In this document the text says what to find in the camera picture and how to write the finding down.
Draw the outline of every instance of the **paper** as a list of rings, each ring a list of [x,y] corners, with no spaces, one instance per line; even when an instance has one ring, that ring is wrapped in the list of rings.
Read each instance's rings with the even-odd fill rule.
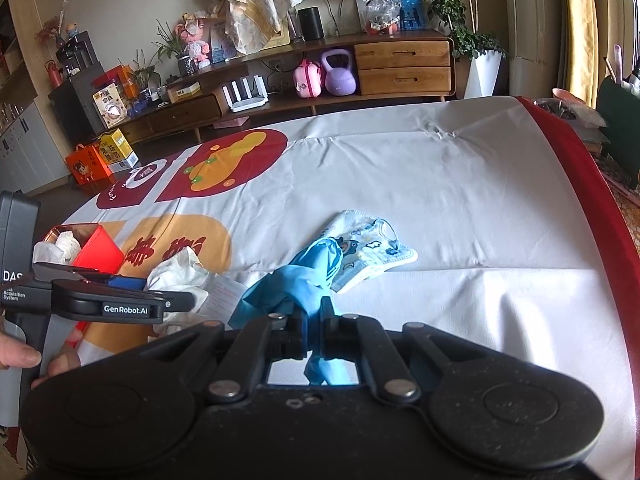
[[[238,301],[242,298],[247,287],[226,276],[212,274],[203,288],[209,293],[209,297],[200,307],[198,314],[210,319],[217,319],[228,326],[231,314],[236,309]]]

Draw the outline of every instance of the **white tissue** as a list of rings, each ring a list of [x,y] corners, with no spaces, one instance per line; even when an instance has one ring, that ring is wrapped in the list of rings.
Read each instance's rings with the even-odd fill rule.
[[[206,290],[200,288],[208,277],[209,271],[202,266],[190,247],[185,247],[151,271],[146,279],[147,290],[185,291],[193,294],[195,298],[195,306],[191,312],[164,314],[164,322],[154,325],[157,334],[167,335],[201,321],[195,312],[209,295]]]
[[[62,250],[65,261],[63,263],[70,264],[76,259],[76,256],[80,254],[80,244],[78,240],[74,238],[74,234],[71,231],[63,231],[58,235],[56,240],[56,247]]]
[[[64,264],[65,253],[51,242],[38,242],[33,247],[33,263]]]

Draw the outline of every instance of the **red thermos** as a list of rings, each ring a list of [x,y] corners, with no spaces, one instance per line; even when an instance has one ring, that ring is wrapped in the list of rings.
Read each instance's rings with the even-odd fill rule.
[[[44,68],[47,70],[47,73],[49,73],[49,79],[53,88],[58,88],[60,85],[62,85],[62,77],[60,76],[60,72],[58,72],[55,61],[49,59],[44,64]]]

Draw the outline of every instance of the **bed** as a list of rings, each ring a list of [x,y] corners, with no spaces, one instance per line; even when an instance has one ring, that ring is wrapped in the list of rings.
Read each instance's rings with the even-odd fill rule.
[[[207,269],[250,285],[344,209],[389,221],[418,259],[336,296],[337,308],[389,330],[426,322],[580,379],[606,410],[589,464],[635,478],[640,260],[586,149],[531,102],[248,130],[132,170],[68,222],[100,222],[126,254],[123,274],[146,276],[189,245]],[[144,340],[137,326],[94,324],[79,352],[89,362]],[[302,368],[280,363],[272,381],[295,383]]]

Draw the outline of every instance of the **wooden drawer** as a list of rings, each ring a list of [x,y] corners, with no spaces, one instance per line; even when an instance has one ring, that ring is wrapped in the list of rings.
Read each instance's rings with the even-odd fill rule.
[[[449,41],[384,41],[354,46],[358,70],[450,66]]]
[[[191,99],[181,104],[158,110],[148,121],[154,134],[186,130],[195,126],[215,123],[221,116],[215,95]]]
[[[132,121],[127,121],[126,123],[118,124],[117,127],[124,134],[129,144],[134,144],[154,136],[154,131],[151,129],[151,126],[149,126],[146,117],[140,117]]]
[[[359,70],[360,93],[445,95],[451,92],[451,70],[447,67],[377,68]]]

